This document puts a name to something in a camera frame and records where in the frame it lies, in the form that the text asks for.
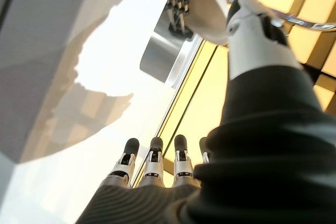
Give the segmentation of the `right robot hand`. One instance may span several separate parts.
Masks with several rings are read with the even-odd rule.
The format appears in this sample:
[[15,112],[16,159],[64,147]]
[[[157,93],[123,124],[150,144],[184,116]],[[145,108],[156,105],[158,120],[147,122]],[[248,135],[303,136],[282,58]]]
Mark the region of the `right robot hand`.
[[192,166],[175,137],[174,184],[163,185],[163,141],[130,188],[129,139],[78,223],[335,223],[335,118],[325,114],[270,9],[234,0],[227,16],[228,84],[220,125]]

